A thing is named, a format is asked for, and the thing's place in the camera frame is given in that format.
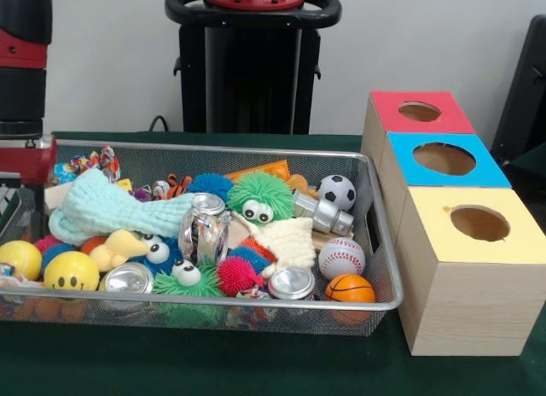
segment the green fuzzy ball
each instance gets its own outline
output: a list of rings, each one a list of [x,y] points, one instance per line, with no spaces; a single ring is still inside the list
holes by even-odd
[[[290,187],[279,177],[267,172],[249,172],[242,176],[228,192],[228,207],[243,214],[242,207],[248,200],[267,204],[273,210],[273,221],[293,217],[293,196]],[[257,220],[249,220],[263,225]]]
[[[176,277],[160,272],[154,279],[154,293],[166,295],[223,297],[218,289],[215,265],[199,267],[201,280],[192,287],[184,287]],[[223,306],[193,304],[156,304],[157,312],[166,317],[171,328],[203,328],[218,325],[224,314]]]

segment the stacked boxes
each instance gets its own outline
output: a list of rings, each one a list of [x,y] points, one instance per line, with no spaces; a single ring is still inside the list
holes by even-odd
[[[518,355],[546,299],[546,237],[449,93],[373,92],[379,173],[414,355]]]

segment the yellow smiley face ball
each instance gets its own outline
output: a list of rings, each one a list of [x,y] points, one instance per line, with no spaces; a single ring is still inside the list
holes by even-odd
[[[0,247],[0,262],[15,267],[15,276],[36,281],[42,268],[42,254],[30,242],[11,241]]]
[[[52,289],[95,291],[99,285],[99,267],[84,253],[62,253],[45,269],[44,285]]]

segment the red and black machine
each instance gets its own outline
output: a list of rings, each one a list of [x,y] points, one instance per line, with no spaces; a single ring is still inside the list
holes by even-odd
[[[308,134],[317,29],[339,22],[338,0],[166,0],[166,14],[185,131]]]
[[[56,153],[43,123],[51,12],[51,0],[0,0],[0,185],[34,192],[34,238],[46,230],[44,186]]]

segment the baseball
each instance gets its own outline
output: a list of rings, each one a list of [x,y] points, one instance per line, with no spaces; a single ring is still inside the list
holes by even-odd
[[[334,238],[328,241],[318,255],[318,267],[331,281],[341,274],[361,275],[366,265],[362,247],[350,238]]]

